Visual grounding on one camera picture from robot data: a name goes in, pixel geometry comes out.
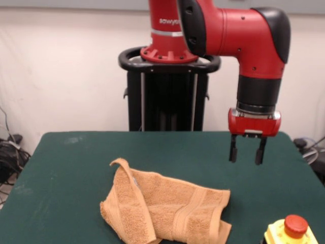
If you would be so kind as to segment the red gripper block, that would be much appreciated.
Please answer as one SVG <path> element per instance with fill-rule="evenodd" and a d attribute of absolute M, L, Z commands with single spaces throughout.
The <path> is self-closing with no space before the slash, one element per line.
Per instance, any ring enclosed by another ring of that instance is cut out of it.
<path fill-rule="evenodd" d="M 263 163 L 267 143 L 266 137 L 274 137 L 279 132 L 281 113 L 275 111 L 273 114 L 269 115 L 256 115 L 243 113 L 236 108 L 231 108 L 228 112 L 228 125 L 231 133 L 229 161 L 236 162 L 237 160 L 237 135 L 257 134 L 263 137 L 256 151 L 255 164 L 261 165 Z"/>

